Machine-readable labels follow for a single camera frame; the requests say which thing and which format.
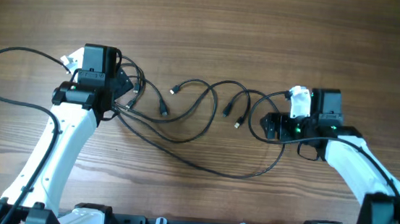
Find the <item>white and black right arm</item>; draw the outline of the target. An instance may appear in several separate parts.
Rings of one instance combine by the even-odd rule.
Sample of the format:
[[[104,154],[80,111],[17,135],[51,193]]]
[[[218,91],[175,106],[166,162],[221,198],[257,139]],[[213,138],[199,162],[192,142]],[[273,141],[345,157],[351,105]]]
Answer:
[[[372,154],[360,132],[344,124],[341,91],[294,86],[282,94],[290,111],[260,119],[264,142],[315,148],[316,158],[340,174],[359,202],[356,224],[400,224],[400,180]]]

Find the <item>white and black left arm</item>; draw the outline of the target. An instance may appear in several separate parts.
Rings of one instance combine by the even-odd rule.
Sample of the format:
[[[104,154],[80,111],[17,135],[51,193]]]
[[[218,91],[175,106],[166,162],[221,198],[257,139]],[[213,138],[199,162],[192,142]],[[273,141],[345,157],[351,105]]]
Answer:
[[[54,90],[50,109],[32,105],[49,120],[20,174],[0,197],[0,224],[116,224],[111,207],[79,204],[59,217],[64,186],[81,148],[113,108],[132,89],[115,47],[88,43],[82,60],[65,59],[72,74]]]

